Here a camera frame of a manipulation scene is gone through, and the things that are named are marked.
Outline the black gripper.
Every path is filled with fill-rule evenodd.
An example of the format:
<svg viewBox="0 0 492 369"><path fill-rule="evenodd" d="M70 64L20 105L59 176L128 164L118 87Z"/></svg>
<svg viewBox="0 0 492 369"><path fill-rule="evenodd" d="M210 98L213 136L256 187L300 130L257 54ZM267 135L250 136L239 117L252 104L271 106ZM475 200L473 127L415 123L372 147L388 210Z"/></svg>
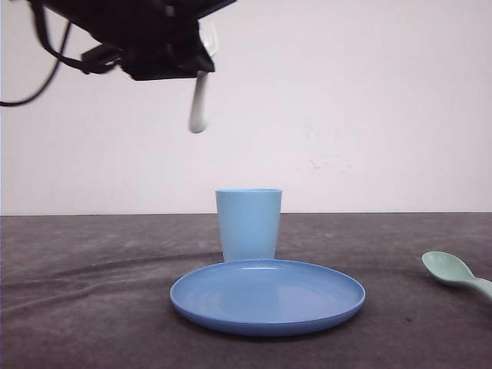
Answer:
<svg viewBox="0 0 492 369"><path fill-rule="evenodd" d="M98 41L73 59L50 44L45 18L40 43L60 62L85 74L104 74L120 66L136 81L195 78L213 72L214 62L199 35L199 19L229 6L228 1L42 1Z"/></svg>

